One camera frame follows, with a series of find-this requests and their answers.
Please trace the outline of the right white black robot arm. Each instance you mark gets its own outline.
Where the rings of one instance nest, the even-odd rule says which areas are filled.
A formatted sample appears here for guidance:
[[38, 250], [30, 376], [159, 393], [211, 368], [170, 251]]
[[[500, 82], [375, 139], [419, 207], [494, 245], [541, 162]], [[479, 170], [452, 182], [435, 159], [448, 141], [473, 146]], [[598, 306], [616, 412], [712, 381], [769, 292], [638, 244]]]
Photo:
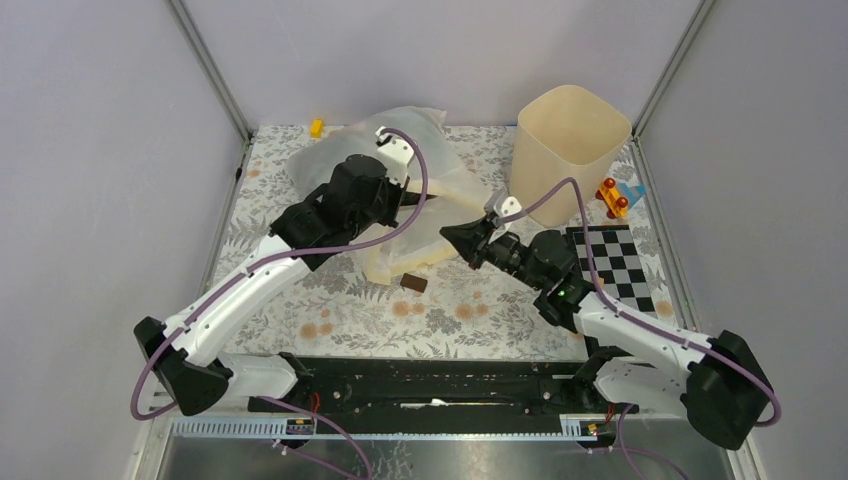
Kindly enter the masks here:
[[706, 440], [741, 448], [774, 391], [748, 343], [724, 330], [716, 337], [673, 328], [604, 292], [586, 279], [589, 249], [571, 234], [544, 230], [527, 245], [513, 233], [496, 236], [480, 218], [441, 228], [441, 236], [472, 269], [488, 263], [538, 292], [540, 316], [635, 358], [602, 361], [573, 386], [575, 402], [597, 412], [609, 402], [635, 404], [686, 419]]

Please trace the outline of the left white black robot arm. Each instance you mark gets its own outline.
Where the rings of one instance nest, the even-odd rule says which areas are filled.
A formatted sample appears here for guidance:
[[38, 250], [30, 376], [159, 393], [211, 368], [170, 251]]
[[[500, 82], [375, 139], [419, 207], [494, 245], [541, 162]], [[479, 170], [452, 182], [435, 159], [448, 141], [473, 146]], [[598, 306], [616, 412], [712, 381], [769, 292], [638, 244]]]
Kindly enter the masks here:
[[154, 374], [185, 416], [227, 396], [271, 396], [296, 411], [310, 385], [279, 356], [226, 354], [224, 346], [273, 297], [334, 255], [368, 249], [404, 232], [429, 196], [410, 192], [407, 159], [354, 154], [328, 182], [274, 220], [256, 248], [224, 279], [165, 321], [142, 319], [133, 330], [146, 358], [140, 378]]

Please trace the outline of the translucent white plastic bag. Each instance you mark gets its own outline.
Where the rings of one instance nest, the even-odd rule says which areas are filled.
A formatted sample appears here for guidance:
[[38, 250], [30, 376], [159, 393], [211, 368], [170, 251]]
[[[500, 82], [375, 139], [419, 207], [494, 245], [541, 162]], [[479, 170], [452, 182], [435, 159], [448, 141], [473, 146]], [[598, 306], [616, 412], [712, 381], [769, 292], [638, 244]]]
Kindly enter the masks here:
[[367, 280], [387, 285], [392, 278], [433, 266], [457, 255], [439, 233], [444, 226], [465, 224], [484, 215], [491, 191], [474, 176], [449, 144], [443, 131], [446, 113], [404, 106], [369, 116], [307, 146], [285, 161], [301, 197], [330, 180], [336, 164], [351, 154], [377, 155], [376, 131], [397, 128], [424, 154], [428, 194], [432, 197], [402, 234], [379, 246], [354, 253]]

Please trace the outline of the beige plastic trash bin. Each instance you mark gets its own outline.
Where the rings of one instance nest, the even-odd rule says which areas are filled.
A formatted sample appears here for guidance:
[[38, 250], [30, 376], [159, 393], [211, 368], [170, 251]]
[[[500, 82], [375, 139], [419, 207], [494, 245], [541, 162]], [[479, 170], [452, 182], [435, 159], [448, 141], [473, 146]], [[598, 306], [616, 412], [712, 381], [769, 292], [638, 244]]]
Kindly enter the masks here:
[[627, 116], [583, 87], [549, 90], [518, 114], [510, 195], [527, 208], [568, 177], [592, 200], [631, 130]]

